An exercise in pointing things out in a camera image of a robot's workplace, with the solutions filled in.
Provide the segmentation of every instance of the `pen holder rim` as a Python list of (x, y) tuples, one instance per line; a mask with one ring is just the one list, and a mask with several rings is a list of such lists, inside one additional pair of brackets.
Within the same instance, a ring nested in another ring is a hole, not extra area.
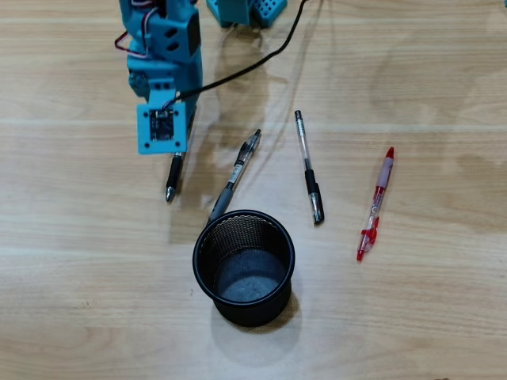
[[(205, 242), (206, 238), (209, 236), (209, 233), (215, 229), (220, 223), (226, 222), (227, 220), (230, 220), (232, 218), (241, 217), (241, 216), (253, 216), (260, 219), (265, 220), (266, 222), (272, 224), (275, 226), (283, 235), (284, 239), (288, 244), (289, 249), (289, 265), (287, 273), (285, 274), (285, 277), (280, 281), (280, 283), (273, 289), (270, 293), (265, 295), (262, 298), (255, 299), (253, 301), (248, 302), (237, 302), (237, 301), (231, 301), (229, 299), (223, 298), (215, 294), (213, 291), (208, 289), (208, 287), (204, 284), (204, 281), (201, 278), (201, 275), (199, 273), (199, 255), (201, 247), (203, 246), (203, 243)], [(286, 288), (287, 285), (290, 284), (292, 274), (294, 272), (295, 267), (295, 250), (294, 250), (294, 244), (292, 243), (291, 236), (287, 232), (284, 226), (280, 222), (278, 222), (274, 217), (265, 214), (261, 211), (255, 211), (255, 210), (235, 210), (227, 212), (226, 214), (218, 217), (213, 222), (208, 224), (204, 230), (200, 233), (199, 238), (197, 239), (196, 245), (194, 247), (193, 251), (193, 273), (196, 277), (197, 283), (199, 284), (200, 288), (203, 290), (203, 292), (211, 298), (215, 303), (219, 303), (225, 306), (229, 307), (238, 307), (238, 308), (247, 308), (251, 306), (259, 306), (262, 304), (265, 304), (274, 298), (276, 298), (280, 293), (282, 293)]]

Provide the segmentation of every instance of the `blue plastic part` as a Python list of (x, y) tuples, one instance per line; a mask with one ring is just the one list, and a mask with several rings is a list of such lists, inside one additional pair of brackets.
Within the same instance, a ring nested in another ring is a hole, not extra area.
[(270, 27), (287, 6), (287, 0), (206, 0), (213, 16), (223, 27), (250, 25), (251, 15), (262, 28)]
[(187, 130), (199, 98), (172, 104), (167, 112), (173, 117), (173, 134), (154, 134), (157, 111), (176, 97), (177, 92), (202, 86), (200, 25), (197, 8), (189, 0), (166, 0), (168, 17), (153, 13), (143, 41), (141, 24), (150, 9), (132, 6), (132, 0), (120, 0), (125, 28), (132, 36), (130, 49), (146, 59), (128, 56), (129, 84), (146, 104), (137, 108), (138, 151), (140, 154), (186, 152)]

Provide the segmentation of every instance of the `pen clip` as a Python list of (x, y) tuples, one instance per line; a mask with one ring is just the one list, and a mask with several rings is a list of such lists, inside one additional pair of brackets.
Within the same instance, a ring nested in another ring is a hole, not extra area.
[(366, 238), (368, 238), (368, 243), (364, 247), (365, 252), (368, 252), (370, 249), (372, 249), (373, 245), (375, 244), (375, 240), (377, 239), (377, 230), (379, 229), (379, 220), (380, 217), (377, 216), (373, 222), (373, 227), (371, 229), (361, 231), (361, 235), (364, 235)]

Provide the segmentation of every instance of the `black pen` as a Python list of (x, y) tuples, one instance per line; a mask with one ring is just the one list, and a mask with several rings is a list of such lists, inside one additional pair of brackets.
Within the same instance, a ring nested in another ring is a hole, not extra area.
[(310, 151), (308, 150), (307, 134), (304, 130), (303, 117), (301, 111), (295, 112), (295, 124), (297, 126), (299, 145), (303, 154), (304, 177), (307, 181), (307, 190), (310, 197), (311, 209), (313, 211), (314, 225), (318, 226), (324, 222), (324, 208), (322, 207), (322, 198), (318, 183), (315, 181), (315, 174), (311, 168)]
[(252, 154), (254, 154), (254, 151), (257, 149), (260, 141), (261, 130), (257, 129), (255, 134), (251, 135), (241, 146), (238, 158), (236, 158), (236, 162), (234, 163), (234, 170), (232, 171), (231, 178), (229, 178), (225, 189), (222, 190), (219, 198), (216, 200), (213, 211), (209, 215), (208, 224), (224, 214), (229, 207), (229, 203), (232, 200), (239, 178), (241, 177), (246, 164), (248, 164), (250, 157), (252, 157)]
[[(187, 130), (187, 140), (190, 140), (190, 136), (192, 134), (193, 121), (196, 116), (194, 112), (192, 115), (192, 119), (189, 123), (189, 128)], [(173, 202), (174, 196), (177, 192), (177, 186), (180, 181), (181, 171), (183, 170), (183, 163), (185, 161), (186, 152), (178, 152), (173, 156), (173, 160), (171, 161), (171, 168), (169, 170), (169, 176), (167, 177), (166, 182), (166, 202)]]

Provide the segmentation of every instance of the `wire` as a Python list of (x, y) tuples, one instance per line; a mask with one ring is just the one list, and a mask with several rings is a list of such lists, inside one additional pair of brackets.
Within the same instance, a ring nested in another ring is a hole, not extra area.
[(240, 71), (238, 71), (238, 72), (236, 72), (234, 74), (231, 74), (231, 75), (229, 75), (229, 76), (227, 76), (225, 78), (222, 78), (222, 79), (220, 79), (220, 80), (218, 80), (216, 82), (210, 83), (209, 85), (205, 85), (205, 86), (200, 87), (198, 89), (191, 89), (191, 90), (188, 90), (188, 91), (181, 91), (180, 94), (178, 96), (176, 96), (173, 100), (167, 101), (162, 106), (162, 110), (166, 109), (167, 107), (170, 107), (171, 105), (173, 105), (177, 101), (183, 101), (184, 99), (188, 99), (189, 97), (193, 97), (195, 95), (203, 93), (204, 91), (209, 91), (210, 89), (214, 89), (214, 88), (216, 88), (218, 86), (221, 86), (221, 85), (223, 85), (223, 84), (225, 84), (227, 82), (233, 81), (234, 79), (239, 78), (239, 77), (241, 77), (241, 76), (243, 76), (245, 74), (248, 74), (250, 71), (253, 71), (253, 70), (257, 69), (258, 67), (260, 67), (263, 64), (265, 64), (266, 62), (268, 62), (275, 55), (279, 55), (282, 51), (285, 50), (285, 48), (291, 42), (292, 35), (294, 34), (295, 28), (298, 26), (299, 19), (301, 18), (301, 13), (303, 13), (303, 7), (304, 7), (304, 5), (305, 5), (305, 3), (307, 1), (308, 0), (301, 0), (301, 4), (299, 5), (298, 13), (295, 16), (294, 23), (292, 24), (291, 31), (287, 35), (287, 38), (285, 39), (284, 44), (280, 48), (278, 48), (275, 51), (272, 51), (266, 57), (258, 60), (253, 65), (245, 67), (243, 70), (240, 70)]
[(158, 8), (153, 8), (150, 12), (146, 12), (143, 16), (143, 19), (141, 21), (141, 35), (143, 38), (143, 46), (145, 53), (138, 53), (137, 51), (133, 51), (131, 49), (128, 49), (126, 47), (120, 46), (120, 43), (125, 40), (128, 36), (128, 31), (125, 31), (121, 36), (116, 38), (114, 41), (114, 47), (121, 51), (126, 51), (129, 55), (132, 57), (140, 58), (140, 59), (146, 59), (149, 56), (149, 49), (146, 45), (146, 34), (148, 34), (148, 21), (150, 20), (151, 16), (155, 14), (155, 12), (158, 11)]

